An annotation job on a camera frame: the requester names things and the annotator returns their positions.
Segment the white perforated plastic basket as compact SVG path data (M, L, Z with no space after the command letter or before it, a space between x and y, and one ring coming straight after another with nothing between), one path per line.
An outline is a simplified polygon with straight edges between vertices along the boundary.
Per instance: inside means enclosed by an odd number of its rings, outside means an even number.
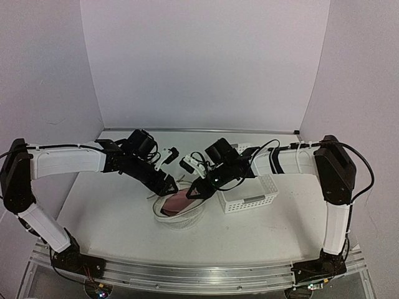
M230 191L218 191L219 203L225 214L246 211L272 204L279 190L270 175L245 180Z

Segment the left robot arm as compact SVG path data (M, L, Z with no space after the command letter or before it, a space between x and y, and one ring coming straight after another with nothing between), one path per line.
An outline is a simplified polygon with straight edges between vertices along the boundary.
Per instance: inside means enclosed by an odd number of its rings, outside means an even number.
M127 175L158 196L177 192L175 179L162 170L179 156L175 147L161 149L151 134L134 130L127 138L97 139L89 144L34 145L23 138L13 141L1 155L1 194L7 211L28 232L43 240L51 252L50 264L57 270L101 278L106 261L84 254L76 238L48 210L50 199L60 202L58 183L80 173Z

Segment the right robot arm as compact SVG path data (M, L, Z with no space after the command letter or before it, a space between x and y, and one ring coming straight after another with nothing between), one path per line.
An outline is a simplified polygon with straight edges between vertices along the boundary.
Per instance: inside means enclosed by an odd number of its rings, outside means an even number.
M335 136L327 135L318 143L297 142L288 146L281 146L279 140L273 139L243 151L220 138L204 154L186 155L180 166L197 175L186 193L192 200L207 200L218 191L231 191L232 181L242 185L248 179L267 175L313 175L327 207L324 242L317 259L292 265L294 281L296 285L320 283L346 273L357 170Z

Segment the white mesh laundry bag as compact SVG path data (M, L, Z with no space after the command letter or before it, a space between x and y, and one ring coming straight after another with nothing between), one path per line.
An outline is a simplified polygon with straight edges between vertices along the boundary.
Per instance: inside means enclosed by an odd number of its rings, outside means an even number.
M154 219L172 230L185 230L194 227L203 217L205 200L190 200L186 198L192 180L181 175L177 181L179 191L168 196L158 196L155 193L147 196L151 202Z

